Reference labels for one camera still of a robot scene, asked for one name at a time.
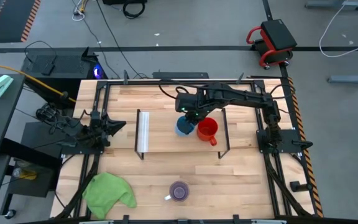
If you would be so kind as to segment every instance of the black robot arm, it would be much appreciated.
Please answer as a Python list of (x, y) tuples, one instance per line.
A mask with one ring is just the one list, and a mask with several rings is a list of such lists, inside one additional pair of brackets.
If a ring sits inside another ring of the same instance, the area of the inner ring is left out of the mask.
[(227, 105), (262, 109), (263, 119), (267, 124), (267, 142), (276, 146), (282, 141), (278, 126), (281, 120), (280, 112), (270, 93), (235, 90), (227, 84), (216, 82), (199, 86), (195, 94), (179, 91), (175, 110), (186, 113), (186, 120), (196, 125), (216, 108), (222, 109)]

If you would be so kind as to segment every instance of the cup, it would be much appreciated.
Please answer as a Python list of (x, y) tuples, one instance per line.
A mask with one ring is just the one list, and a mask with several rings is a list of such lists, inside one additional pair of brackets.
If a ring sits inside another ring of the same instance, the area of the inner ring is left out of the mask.
[(165, 200), (174, 200), (182, 202), (189, 196), (189, 186), (183, 181), (174, 182), (169, 188), (169, 195), (165, 196)]
[(178, 118), (178, 121), (175, 125), (175, 132), (179, 136), (186, 136), (189, 135), (194, 131), (194, 124), (191, 124), (186, 121), (185, 116), (181, 116)]
[(212, 118), (205, 118), (197, 126), (197, 136), (202, 141), (209, 141), (212, 146), (217, 144), (215, 134), (218, 131), (218, 124)]

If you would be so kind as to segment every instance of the mug handle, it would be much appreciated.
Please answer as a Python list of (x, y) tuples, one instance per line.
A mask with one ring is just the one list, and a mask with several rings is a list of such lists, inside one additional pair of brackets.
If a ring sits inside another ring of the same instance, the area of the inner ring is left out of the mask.
[(218, 142), (216, 142), (215, 137), (212, 137), (212, 138), (209, 140), (209, 143), (211, 143), (212, 146), (216, 146)]

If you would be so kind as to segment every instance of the green cloth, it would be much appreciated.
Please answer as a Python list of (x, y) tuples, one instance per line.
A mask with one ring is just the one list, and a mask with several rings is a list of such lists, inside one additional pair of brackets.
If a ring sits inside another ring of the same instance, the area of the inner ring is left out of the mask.
[(118, 200), (129, 208), (136, 208), (135, 195), (130, 185), (107, 172), (94, 176), (82, 196), (98, 219), (104, 219)]

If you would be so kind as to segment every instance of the gray floor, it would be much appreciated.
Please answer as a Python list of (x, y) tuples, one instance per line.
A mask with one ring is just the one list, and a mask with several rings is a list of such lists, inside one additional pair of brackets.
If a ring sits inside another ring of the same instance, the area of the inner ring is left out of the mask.
[[(283, 19), (299, 46), (317, 46), (336, 12), (307, 10), (301, 0), (269, 3), (273, 17)], [(109, 6), (102, 7), (121, 46), (245, 45), (248, 30), (265, 20), (262, 1), (256, 0), (149, 0), (145, 14), (135, 20), (126, 19)], [(71, 20), (72, 9), (70, 0), (42, 1), (28, 41), (0, 47), (25, 47), (35, 40), (44, 40), (53, 47), (97, 47), (86, 26)], [(93, 1), (86, 8), (86, 20), (104, 47), (115, 46)], [(349, 46), (350, 41), (358, 45), (358, 12), (341, 13), (323, 45)], [(255, 52), (126, 52), (125, 55), (138, 72), (146, 74), (161, 70), (208, 72), (211, 78), (237, 78), (242, 72), (280, 76), (277, 67), (261, 69)], [(119, 52), (107, 52), (106, 56), (120, 75), (126, 69), (134, 76)], [(16, 69), (20, 69), (23, 59), (22, 53), (0, 54), (0, 64)], [(0, 73), (10, 72), (0, 69)], [(330, 75), (358, 74), (358, 52), (341, 58), (326, 58), (319, 52), (294, 52), (288, 73), (295, 82), (306, 137), (314, 142), (310, 152), (324, 214), (358, 219), (358, 85), (326, 82)], [(23, 91), (17, 108), (34, 115), (43, 103), (39, 96)], [(15, 111), (7, 137), (20, 141), (24, 124), (33, 120)], [(4, 189), (0, 191), (0, 206)], [(18, 215), (9, 221), (0, 217), (0, 223), (47, 219), (52, 200), (53, 195), (14, 197), (11, 208), (18, 210)]]

